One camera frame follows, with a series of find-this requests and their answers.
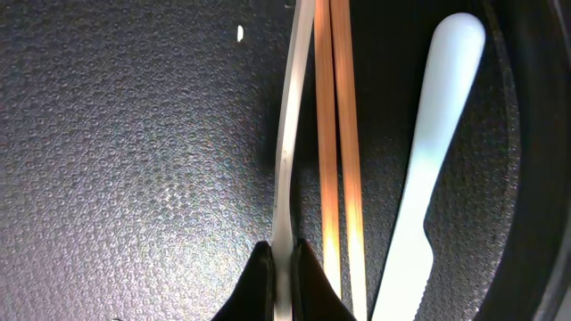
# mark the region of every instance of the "brown stick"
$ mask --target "brown stick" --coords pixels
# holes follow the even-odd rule
[[[323,269],[331,287],[341,298],[339,254],[339,204],[335,138],[335,89],[329,0],[317,0],[313,25],[315,79],[318,105],[319,179],[323,232]]]
[[[331,21],[353,314],[361,321],[367,320],[367,283],[349,0],[331,0]]]

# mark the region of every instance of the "black textured surface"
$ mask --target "black textured surface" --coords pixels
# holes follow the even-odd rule
[[[458,11],[489,26],[467,3],[352,2],[369,309],[432,32]],[[1,14],[5,317],[213,317],[270,236],[293,10],[261,0],[53,1],[10,2]],[[474,316],[510,227],[517,111],[487,31],[428,211],[435,262],[420,319]],[[320,259],[313,72],[311,57],[292,211]],[[342,246],[349,294],[344,234]]]

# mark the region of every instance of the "white speck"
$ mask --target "white speck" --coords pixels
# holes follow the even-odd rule
[[[238,25],[238,42],[242,41],[242,39],[244,39],[244,28]]]

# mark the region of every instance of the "white object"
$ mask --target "white object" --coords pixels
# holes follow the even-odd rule
[[[242,41],[242,39],[244,39],[244,28],[238,25],[238,42]]]
[[[289,214],[289,190],[294,162],[295,134],[302,101],[305,65],[310,49],[315,0],[298,0],[285,67],[284,93],[276,150],[276,191],[271,252],[276,268],[274,320],[292,319],[291,258],[294,237]]]
[[[373,321],[413,320],[433,265],[426,209],[484,49],[482,23],[468,13],[444,19],[432,37],[407,180]]]

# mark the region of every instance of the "leather textured surface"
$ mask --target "leather textured surface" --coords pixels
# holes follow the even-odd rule
[[[369,311],[432,32],[459,11],[490,25],[467,3],[352,2]],[[4,6],[3,318],[215,315],[253,246],[270,237],[293,13],[273,0]],[[509,232],[517,106],[509,100],[509,65],[494,44],[499,34],[486,31],[482,65],[427,213],[435,262],[417,319],[473,317]],[[310,53],[292,214],[294,232],[322,259],[313,73]],[[343,214],[340,223],[344,231]],[[341,241],[350,309],[344,232]]]

